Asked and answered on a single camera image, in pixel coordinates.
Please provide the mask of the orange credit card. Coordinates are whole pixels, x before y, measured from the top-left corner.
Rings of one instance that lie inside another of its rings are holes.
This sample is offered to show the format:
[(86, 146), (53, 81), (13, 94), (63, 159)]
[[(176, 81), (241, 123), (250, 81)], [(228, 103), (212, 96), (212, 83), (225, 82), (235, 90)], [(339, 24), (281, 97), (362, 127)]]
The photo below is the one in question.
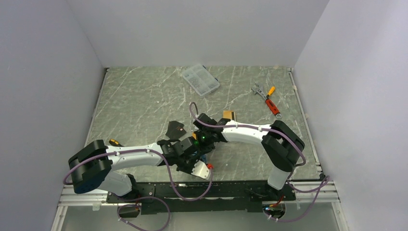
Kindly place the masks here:
[(228, 110), (228, 111), (223, 111), (223, 117), (225, 119), (230, 119), (230, 120), (236, 120), (236, 114), (234, 111)]

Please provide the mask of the blue card holder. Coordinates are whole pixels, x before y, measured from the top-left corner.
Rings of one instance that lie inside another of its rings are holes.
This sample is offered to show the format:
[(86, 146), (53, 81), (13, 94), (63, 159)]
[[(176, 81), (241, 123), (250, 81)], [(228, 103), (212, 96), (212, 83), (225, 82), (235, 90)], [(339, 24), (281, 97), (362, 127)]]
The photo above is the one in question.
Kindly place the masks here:
[(205, 154), (203, 154), (201, 157), (200, 157), (200, 160), (202, 161), (202, 162), (204, 162), (204, 163), (208, 163), (208, 161), (207, 161), (207, 155), (205, 155)]

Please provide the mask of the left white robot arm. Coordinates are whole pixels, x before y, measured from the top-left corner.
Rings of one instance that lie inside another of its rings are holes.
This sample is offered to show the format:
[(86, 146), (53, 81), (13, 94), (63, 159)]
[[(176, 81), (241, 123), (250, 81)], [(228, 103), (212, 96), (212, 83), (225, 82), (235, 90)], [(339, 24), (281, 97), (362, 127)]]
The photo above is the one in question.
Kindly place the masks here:
[(121, 175), (120, 169), (139, 166), (176, 166), (176, 170), (209, 180), (210, 169), (201, 160), (199, 143), (194, 137), (183, 140), (160, 140), (144, 146), (111, 146), (95, 140), (68, 160), (76, 194), (95, 189), (120, 196), (126, 202), (138, 196), (136, 181), (130, 174)]

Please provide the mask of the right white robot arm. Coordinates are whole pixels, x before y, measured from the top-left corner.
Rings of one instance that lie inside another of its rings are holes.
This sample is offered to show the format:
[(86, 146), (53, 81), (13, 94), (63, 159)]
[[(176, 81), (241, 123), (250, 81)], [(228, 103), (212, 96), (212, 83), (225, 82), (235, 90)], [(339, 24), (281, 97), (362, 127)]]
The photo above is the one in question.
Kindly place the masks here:
[(283, 121), (271, 125), (252, 125), (230, 119), (218, 122), (205, 113), (192, 115), (194, 125), (207, 135), (198, 135), (199, 141), (242, 142), (262, 146), (273, 167), (265, 186), (266, 196), (276, 200), (283, 195), (284, 185), (297, 166), (306, 164), (303, 155), (305, 143)]

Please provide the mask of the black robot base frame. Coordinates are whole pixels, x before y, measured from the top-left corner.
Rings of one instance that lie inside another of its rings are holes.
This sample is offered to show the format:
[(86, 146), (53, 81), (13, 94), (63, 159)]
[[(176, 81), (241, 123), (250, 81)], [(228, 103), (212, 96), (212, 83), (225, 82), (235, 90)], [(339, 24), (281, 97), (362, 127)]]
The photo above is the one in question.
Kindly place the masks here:
[(177, 182), (176, 190), (185, 198), (196, 198), (206, 189), (205, 196), (196, 201), (185, 201), (179, 198), (169, 182), (138, 183), (137, 193), (126, 199), (108, 193), (108, 205), (130, 204), (141, 198), (141, 214), (153, 215), (171, 212), (207, 212), (235, 211), (262, 212), (263, 207), (276, 202), (292, 202), (296, 200), (294, 191), (287, 185), (275, 190), (266, 180), (239, 180), (208, 182)]

